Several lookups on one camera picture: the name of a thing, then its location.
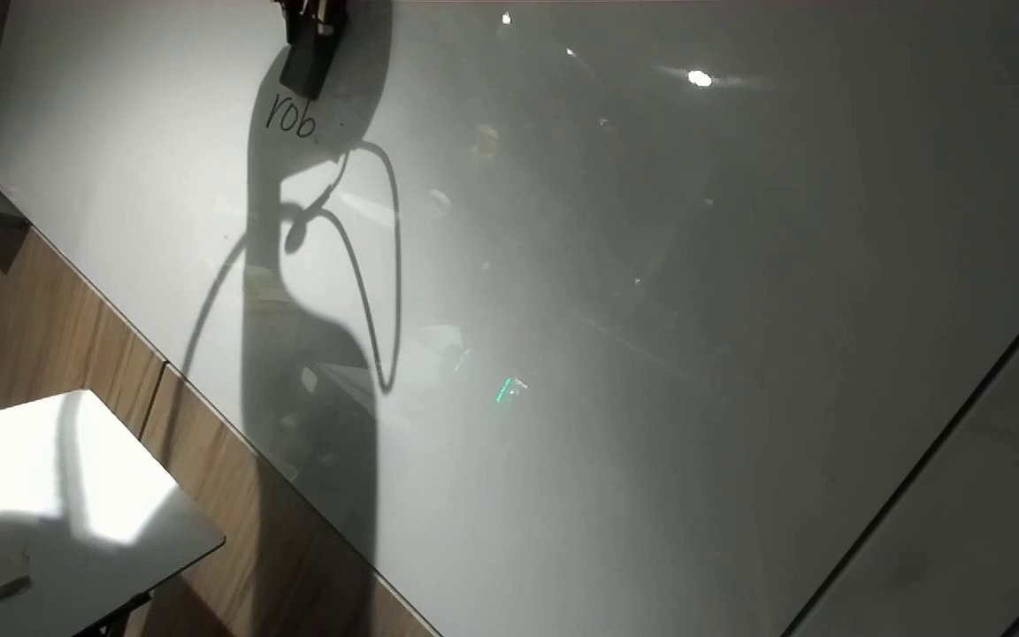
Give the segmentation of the black foam board duster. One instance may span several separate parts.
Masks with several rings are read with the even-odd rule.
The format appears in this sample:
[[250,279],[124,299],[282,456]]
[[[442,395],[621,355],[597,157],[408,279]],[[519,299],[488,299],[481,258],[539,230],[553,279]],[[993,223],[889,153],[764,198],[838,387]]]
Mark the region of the black foam board duster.
[[281,82],[302,99],[314,99],[348,33],[348,0],[275,0],[286,26],[286,63]]

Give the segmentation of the large white whiteboard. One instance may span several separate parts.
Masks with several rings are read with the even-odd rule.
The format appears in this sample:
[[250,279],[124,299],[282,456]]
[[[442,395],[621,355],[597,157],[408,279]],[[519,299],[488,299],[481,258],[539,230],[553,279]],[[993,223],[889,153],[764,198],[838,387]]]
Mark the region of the large white whiteboard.
[[15,0],[0,185],[442,637],[1019,630],[1019,0]]

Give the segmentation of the small white side table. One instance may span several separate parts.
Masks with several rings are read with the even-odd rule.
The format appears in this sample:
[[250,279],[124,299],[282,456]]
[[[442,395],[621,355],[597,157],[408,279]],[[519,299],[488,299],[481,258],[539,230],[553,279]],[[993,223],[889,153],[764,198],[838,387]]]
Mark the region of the small white side table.
[[98,634],[220,545],[91,389],[0,409],[0,637]]

